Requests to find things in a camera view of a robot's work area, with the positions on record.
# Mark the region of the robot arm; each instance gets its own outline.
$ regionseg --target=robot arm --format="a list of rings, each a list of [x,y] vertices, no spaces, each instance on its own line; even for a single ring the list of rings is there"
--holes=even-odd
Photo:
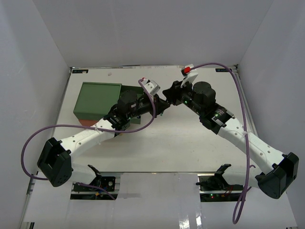
[[[171,88],[163,94],[168,103],[173,105],[184,104],[199,115],[200,122],[207,129],[228,140],[241,151],[246,153],[246,141],[243,125],[226,108],[216,103],[216,92],[207,82],[197,82],[192,85],[198,75],[196,70],[185,73],[183,81],[173,82]],[[294,153],[288,155],[270,147],[253,133],[249,137],[250,158],[259,168],[250,169],[249,184],[259,187],[272,198],[280,198],[296,178],[298,157]],[[217,180],[223,187],[233,184],[244,184],[245,169],[231,167],[230,164],[221,166],[211,180]]]
[[[170,106],[159,98],[157,92],[160,87],[157,83],[143,79],[142,84],[154,101],[156,116]],[[114,132],[100,131],[97,128],[124,131],[130,126],[131,118],[145,113],[153,114],[148,95],[143,94],[138,98],[136,92],[125,91],[109,113],[92,126],[96,129],[84,130],[59,141],[55,138],[49,139],[37,165],[54,187],[58,187],[68,180],[96,185],[101,178],[99,171],[90,165],[78,165],[74,162],[75,159],[100,142],[117,136]]]

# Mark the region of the purple wire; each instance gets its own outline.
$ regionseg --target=purple wire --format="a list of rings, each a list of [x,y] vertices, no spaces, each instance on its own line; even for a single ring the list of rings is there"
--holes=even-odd
[[[97,128],[98,130],[100,131],[105,131],[105,132],[112,132],[112,133],[118,133],[118,134],[121,134],[121,133],[135,133],[135,132],[138,132],[138,131],[141,131],[143,129],[145,129],[146,127],[148,127],[152,122],[153,120],[155,119],[155,116],[156,116],[156,108],[155,108],[155,105],[154,105],[154,102],[153,102],[153,99],[151,97],[151,95],[149,94],[149,92],[146,90],[146,88],[144,87],[144,85],[141,83],[143,81],[143,79],[140,79],[138,81],[139,85],[143,88],[143,90],[145,91],[145,93],[147,94],[149,100],[151,101],[151,104],[152,104],[152,119],[149,121],[149,123],[147,123],[146,125],[140,127],[139,129],[136,129],[136,130],[108,130],[108,129],[104,129],[104,128]],[[50,126],[46,126],[38,131],[36,131],[34,134],[32,134],[28,140],[24,143],[23,145],[23,148],[22,148],[22,151],[21,151],[21,167],[22,167],[22,170],[24,171],[24,173],[29,176],[30,178],[32,179],[36,179],[36,180],[48,180],[47,178],[42,178],[42,177],[36,177],[32,174],[30,174],[27,169],[25,168],[25,165],[24,165],[24,153],[25,153],[25,149],[27,147],[27,145],[29,144],[29,142],[32,140],[32,138],[34,138],[37,134],[39,134],[40,132],[44,131],[44,130],[47,130],[47,129],[51,129],[51,128],[55,128],[55,127],[73,127],[73,128],[82,128],[82,129],[90,129],[90,130],[95,130],[95,127],[91,127],[91,126],[82,126],[82,125],[69,125],[69,124],[58,124],[58,125],[50,125]]]
[[[80,182],[76,182],[76,184],[81,185],[81,186],[85,186],[85,187],[92,187],[92,188],[99,189],[99,190],[101,190],[101,191],[107,193],[107,195],[110,196],[111,199],[114,199],[114,200],[115,200],[115,198],[114,198],[109,192],[107,192],[105,189],[103,189],[103,188],[101,188],[101,187],[93,186],[93,185],[86,185],[86,184],[80,183]]]
[[[234,80],[236,88],[237,88],[237,92],[238,92],[238,96],[239,96],[239,100],[240,100],[240,105],[241,105],[241,108],[242,108],[243,122],[244,122],[244,131],[247,132],[247,121],[246,121],[246,114],[245,114],[245,108],[244,108],[244,103],[243,103],[242,91],[241,91],[241,88],[240,88],[240,86],[238,84],[236,76],[234,75],[234,73],[226,65],[221,64],[221,63],[217,63],[217,62],[203,63],[203,64],[200,64],[200,65],[197,65],[197,66],[191,68],[190,71],[193,70],[193,69],[196,69],[196,68],[207,66],[207,65],[218,65],[218,66],[221,66],[221,67],[225,68],[231,74],[231,76],[233,77],[233,80]],[[244,208],[244,202],[246,200],[248,184],[249,184],[250,147],[249,147],[249,137],[248,137],[248,134],[245,134],[245,138],[246,138],[246,158],[247,158],[246,179],[245,179],[245,182],[244,182],[243,191],[242,191],[242,193],[241,193],[241,195],[240,195],[240,197],[239,197],[239,199],[238,199],[238,201],[237,201],[237,203],[235,205],[235,208],[234,208],[234,212],[233,212],[233,223],[234,224],[236,224],[238,222],[238,220],[240,218],[240,215],[242,214],[242,211],[243,211],[243,208]],[[237,217],[235,218],[236,211],[237,211],[237,208],[238,208],[240,203],[241,203],[241,205],[240,205],[240,208],[238,210]]]

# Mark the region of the purple cable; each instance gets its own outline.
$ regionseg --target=purple cable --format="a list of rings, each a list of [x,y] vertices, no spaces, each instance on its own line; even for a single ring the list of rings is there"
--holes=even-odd
[[[145,129],[146,127],[148,127],[154,120],[155,116],[156,116],[156,108],[155,108],[155,105],[154,105],[154,102],[153,102],[153,99],[152,97],[150,96],[149,92],[146,90],[146,88],[144,87],[144,85],[141,83],[143,81],[143,79],[140,79],[138,81],[139,85],[143,88],[143,90],[145,91],[145,93],[147,94],[149,100],[151,101],[151,104],[152,104],[152,119],[149,121],[149,123],[147,123],[146,125],[142,126],[141,128],[139,129],[136,129],[136,130],[108,130],[108,129],[103,129],[103,128],[97,128],[98,130],[100,131],[105,131],[105,132],[112,132],[112,133],[118,133],[118,134],[121,134],[121,133],[135,133],[135,132],[138,132],[140,130],[143,130]],[[29,142],[32,140],[32,138],[34,138],[37,134],[39,134],[40,132],[44,131],[44,130],[47,130],[47,129],[51,129],[51,128],[55,128],[55,127],[73,127],[73,128],[82,128],[82,129],[90,129],[90,130],[95,130],[95,127],[91,127],[91,126],[82,126],[82,125],[69,125],[69,124],[58,124],[58,125],[50,125],[50,126],[46,126],[38,131],[36,131],[34,134],[32,134],[28,140],[24,143],[23,145],[23,148],[22,148],[22,151],[21,151],[21,167],[22,167],[22,170],[24,171],[24,173],[29,176],[30,178],[33,178],[33,179],[36,179],[36,180],[48,180],[47,178],[42,178],[42,177],[36,177],[32,174],[30,174],[27,169],[25,168],[25,165],[24,165],[24,153],[25,153],[25,149],[27,147],[27,145],[29,144]]]
[[[244,131],[247,132],[247,121],[246,121],[246,114],[245,114],[245,109],[244,109],[242,91],[241,91],[241,88],[240,88],[240,86],[238,84],[236,76],[234,75],[234,73],[227,66],[225,66],[224,64],[221,64],[221,63],[217,63],[217,62],[203,63],[203,64],[200,64],[200,65],[197,65],[197,66],[191,68],[190,71],[194,70],[196,68],[207,66],[207,65],[218,65],[218,66],[221,66],[221,67],[225,68],[231,74],[231,76],[233,77],[233,80],[234,80],[236,88],[237,88],[237,92],[238,92],[238,96],[239,96],[239,100],[240,100],[240,105],[241,105],[241,108],[242,108],[243,122],[244,122]],[[246,158],[247,158],[246,179],[245,179],[245,182],[244,182],[243,191],[242,191],[242,193],[241,193],[241,195],[240,195],[240,197],[239,197],[239,199],[238,199],[238,201],[237,201],[237,203],[235,205],[235,208],[234,208],[234,212],[233,212],[233,223],[234,224],[236,224],[238,222],[238,220],[240,218],[240,215],[242,214],[242,211],[243,211],[243,208],[244,208],[244,202],[246,200],[248,184],[249,184],[250,147],[249,147],[249,137],[248,137],[248,134],[245,134],[245,138],[246,138]],[[241,203],[241,205],[240,205],[240,208],[238,210],[237,217],[235,218],[236,211],[237,211],[237,208],[238,208],[240,203]]]
[[[103,188],[101,188],[101,187],[97,187],[97,186],[93,186],[93,185],[86,185],[86,184],[80,183],[80,182],[76,182],[76,184],[81,185],[81,186],[85,186],[85,187],[92,187],[92,188],[99,189],[99,190],[105,192],[108,196],[110,196],[111,199],[114,199],[114,200],[115,200],[115,198],[114,198],[109,192],[107,192],[105,189],[103,189]]]

